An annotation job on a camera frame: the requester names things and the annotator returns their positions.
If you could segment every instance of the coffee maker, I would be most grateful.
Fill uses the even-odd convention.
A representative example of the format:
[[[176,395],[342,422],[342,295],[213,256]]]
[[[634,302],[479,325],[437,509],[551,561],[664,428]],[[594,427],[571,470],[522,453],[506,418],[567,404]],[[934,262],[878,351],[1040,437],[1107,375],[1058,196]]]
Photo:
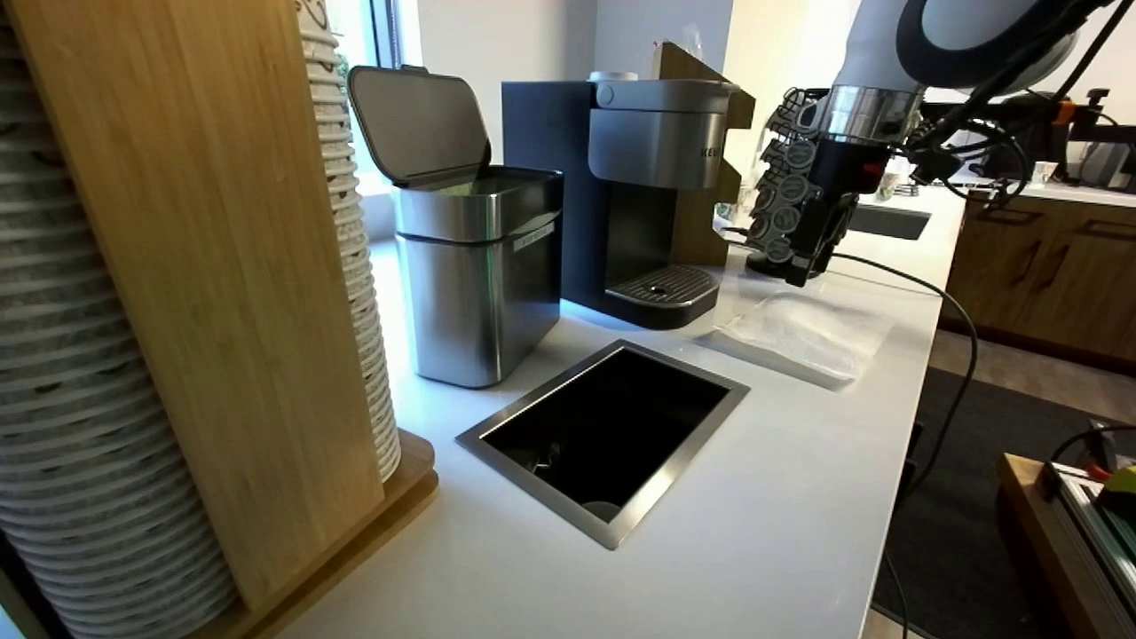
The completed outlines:
[[[499,86],[505,164],[566,173],[566,297],[638,325],[713,308],[717,276],[672,262],[672,226],[681,191],[713,189],[728,96],[700,77]]]

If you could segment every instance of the floor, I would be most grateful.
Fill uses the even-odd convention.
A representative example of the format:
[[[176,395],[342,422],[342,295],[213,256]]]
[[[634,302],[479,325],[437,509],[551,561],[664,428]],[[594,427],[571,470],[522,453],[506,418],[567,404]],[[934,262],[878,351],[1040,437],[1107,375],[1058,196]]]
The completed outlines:
[[[941,331],[930,366],[965,374],[965,362],[969,338]],[[1136,375],[980,341],[975,379],[1136,427]],[[870,613],[861,639],[900,639],[900,626],[885,613]]]

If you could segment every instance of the stainless steel trash can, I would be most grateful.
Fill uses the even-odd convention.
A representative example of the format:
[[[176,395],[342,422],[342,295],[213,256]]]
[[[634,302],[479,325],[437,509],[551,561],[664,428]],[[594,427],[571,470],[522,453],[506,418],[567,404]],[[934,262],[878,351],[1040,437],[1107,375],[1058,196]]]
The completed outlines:
[[[561,318],[557,170],[486,168],[490,141],[463,77],[355,67],[360,128],[399,191],[399,260],[414,374],[499,383]]]

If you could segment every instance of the cable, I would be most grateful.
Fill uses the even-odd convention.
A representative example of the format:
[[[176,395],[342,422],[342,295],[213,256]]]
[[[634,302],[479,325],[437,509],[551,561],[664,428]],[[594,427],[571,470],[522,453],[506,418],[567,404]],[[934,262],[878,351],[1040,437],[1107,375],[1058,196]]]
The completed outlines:
[[[1021,141],[1016,140],[1016,131],[1003,131],[1003,128],[982,125],[982,122],[965,122],[965,125],[960,125],[960,131],[961,131],[961,128],[988,135],[988,141],[944,147],[951,156],[960,156],[960,153],[975,153],[975,150],[993,150],[993,147],[1008,147],[1013,156],[1016,156],[1016,164],[1018,164],[1018,182],[1013,182],[1013,189],[1008,189],[1008,182],[997,182],[997,191],[990,196],[990,209],[1013,204],[1016,196],[1021,196],[1026,183],[1028,183],[1028,156],[1026,156]]]
[[[1060,453],[1064,453],[1071,443],[1086,443],[1089,466],[1110,472],[1110,470],[1115,470],[1115,459],[1119,459],[1119,453],[1115,453],[1115,440],[1110,440],[1115,432],[1136,432],[1136,428],[1129,428],[1129,427],[1110,427],[1110,422],[1105,422],[1105,418],[1089,418],[1086,428],[1064,437],[1064,440],[1044,459],[1040,492],[1044,492],[1047,499],[1058,498],[1058,489],[1060,489],[1060,470],[1058,470],[1058,460],[1060,460]]]
[[[941,297],[960,314],[960,318],[961,318],[965,331],[969,331],[969,362],[965,362],[961,383],[960,383],[960,390],[955,390],[955,396],[951,396],[951,404],[948,404],[948,417],[944,417],[944,427],[937,428],[937,440],[930,443],[930,453],[925,453],[923,472],[907,482],[907,492],[913,492],[913,489],[923,488],[925,476],[934,472],[937,453],[944,450],[944,440],[948,440],[948,432],[951,432],[951,427],[955,427],[960,404],[961,404],[961,396],[965,396],[965,390],[969,390],[969,383],[973,383],[973,368],[975,368],[975,362],[980,362],[980,331],[973,325],[973,318],[969,318],[969,314],[961,308],[961,302],[960,302],[955,295],[948,295],[944,289],[937,289],[937,283],[930,283],[930,279],[923,279],[923,276],[900,273],[900,269],[894,269],[894,265],[887,265],[887,262],[866,260],[866,256],[850,256],[850,252],[835,252],[835,256],[836,256],[836,260],[850,260],[850,262],[861,262],[861,265],[885,269],[885,273],[890,273],[890,276],[913,279],[913,283],[941,295]]]
[[[969,198],[969,191],[961,191],[960,183],[951,182],[941,182],[955,198]]]

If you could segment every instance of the robotic arm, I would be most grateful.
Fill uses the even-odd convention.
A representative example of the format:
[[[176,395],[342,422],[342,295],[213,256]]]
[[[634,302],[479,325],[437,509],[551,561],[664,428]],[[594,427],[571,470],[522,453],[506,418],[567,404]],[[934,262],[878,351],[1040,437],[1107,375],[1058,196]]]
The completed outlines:
[[[844,237],[859,191],[900,153],[923,182],[955,173],[944,141],[993,96],[1032,86],[1071,51],[1071,33],[1110,0],[861,0],[829,90],[790,90],[771,115],[773,141],[754,206],[748,265],[805,283]],[[969,90],[937,122],[923,90]]]

